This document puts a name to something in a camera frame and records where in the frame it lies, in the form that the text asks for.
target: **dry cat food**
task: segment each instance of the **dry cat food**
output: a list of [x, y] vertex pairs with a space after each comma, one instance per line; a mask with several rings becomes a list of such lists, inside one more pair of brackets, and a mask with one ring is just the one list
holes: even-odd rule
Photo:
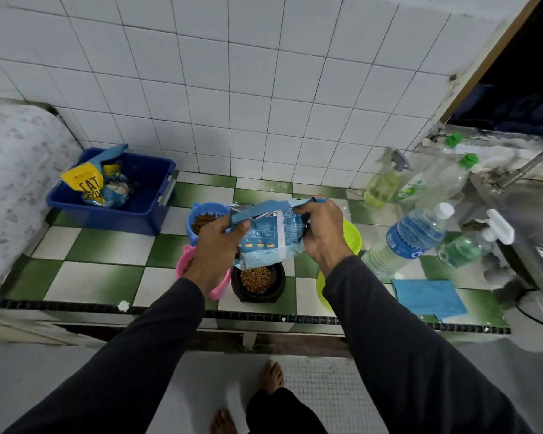
[[191, 229], [193, 232], [197, 235], [199, 235], [199, 232], [201, 231], [202, 226], [209, 224], [210, 222], [213, 222], [215, 219], [220, 217], [220, 215], [217, 215], [213, 213], [213, 215], [210, 215], [209, 213], [206, 213], [204, 215], [199, 215], [195, 218], [193, 223], [191, 224]]
[[245, 269], [240, 272], [241, 283], [253, 294], [263, 294], [272, 284], [272, 272], [268, 267]]
[[185, 274], [187, 272], [187, 270], [189, 269], [189, 267], [191, 266], [191, 263], [193, 263], [193, 258], [191, 258], [191, 260], [189, 260], [187, 262], [187, 265], [185, 265], [185, 268], [183, 268], [183, 274]]

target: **hand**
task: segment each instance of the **hand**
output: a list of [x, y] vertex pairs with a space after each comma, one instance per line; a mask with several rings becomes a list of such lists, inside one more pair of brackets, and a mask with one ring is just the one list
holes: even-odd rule
[[250, 222], [245, 220], [225, 233], [228, 226], [229, 216], [221, 216], [202, 227], [193, 262], [183, 276], [195, 283], [205, 298], [233, 266], [237, 245], [249, 231]]
[[304, 247], [319, 268], [328, 277], [342, 260], [354, 253], [344, 240], [344, 216], [340, 207], [331, 200], [325, 203], [305, 203], [294, 212], [310, 215], [309, 231], [304, 236]]

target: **faucet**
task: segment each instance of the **faucet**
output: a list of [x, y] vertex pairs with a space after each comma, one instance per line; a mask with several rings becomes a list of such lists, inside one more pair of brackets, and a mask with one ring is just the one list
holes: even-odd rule
[[529, 160], [524, 166], [515, 171], [505, 172], [496, 182], [498, 190], [504, 190], [514, 182], [520, 180], [527, 172], [533, 169], [537, 164], [543, 161], [543, 151], [540, 152], [533, 160]]

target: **dark pants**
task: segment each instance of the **dark pants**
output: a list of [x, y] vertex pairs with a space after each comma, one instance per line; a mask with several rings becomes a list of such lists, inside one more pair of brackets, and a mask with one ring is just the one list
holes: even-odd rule
[[246, 422], [251, 434], [328, 434], [318, 416], [285, 387], [271, 395], [264, 390], [254, 394], [247, 404]]

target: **green and white checkered tile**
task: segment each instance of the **green and white checkered tile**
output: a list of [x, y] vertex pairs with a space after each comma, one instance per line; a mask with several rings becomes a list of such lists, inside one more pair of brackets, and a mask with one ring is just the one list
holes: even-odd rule
[[[180, 172], [175, 195], [157, 237], [80, 228], [64, 212], [52, 210], [47, 217], [51, 227], [32, 257], [22, 257], [13, 267], [0, 297], [105, 304], [124, 300], [134, 306], [149, 306], [175, 281], [175, 266], [183, 247], [190, 242], [186, 223], [194, 203], [257, 204], [269, 199], [308, 198], [315, 194], [326, 195], [340, 206], [345, 218], [360, 231], [362, 250], [382, 238], [401, 216], [396, 205], [388, 204], [382, 209], [369, 207], [362, 201], [360, 190]], [[449, 230], [460, 231], [456, 223]], [[446, 240], [457, 234], [449, 233]], [[283, 262], [283, 266], [287, 282], [277, 302], [242, 303], [228, 286], [222, 299], [208, 301], [206, 309], [333, 316], [319, 300], [316, 291], [319, 267], [311, 257], [303, 253]], [[453, 281], [468, 314], [446, 322], [506, 326], [480, 263], [450, 269], [438, 260], [435, 250], [430, 250], [401, 269], [398, 277]], [[385, 287], [394, 295], [391, 285], [385, 284]], [[430, 323], [439, 322], [434, 316], [420, 318]], [[333, 329], [338, 326], [332, 330], [326, 325], [302, 326], [294, 326], [292, 331], [341, 333], [341, 329]]]

